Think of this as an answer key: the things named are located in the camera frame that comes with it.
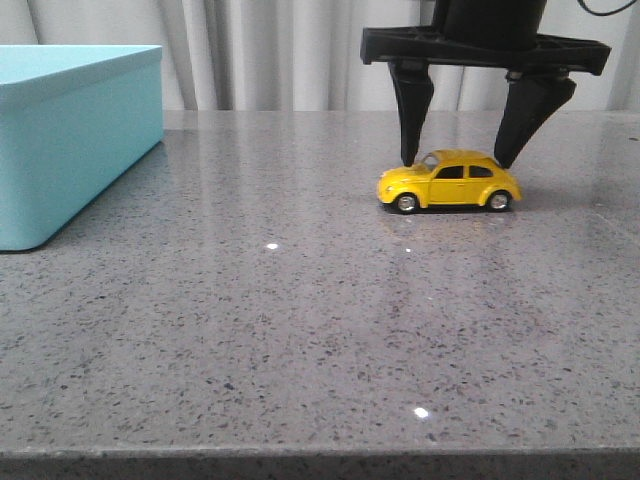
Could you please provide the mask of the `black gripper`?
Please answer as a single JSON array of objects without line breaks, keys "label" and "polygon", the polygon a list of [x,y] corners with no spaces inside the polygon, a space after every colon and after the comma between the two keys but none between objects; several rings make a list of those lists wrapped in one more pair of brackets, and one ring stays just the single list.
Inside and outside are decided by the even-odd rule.
[{"label": "black gripper", "polygon": [[565,73],[602,74],[611,48],[596,40],[540,34],[545,6],[538,0],[437,1],[427,26],[363,30],[362,61],[390,62],[404,166],[414,163],[434,94],[428,64],[509,70],[494,145],[494,156],[504,169],[572,98],[576,83]]}]

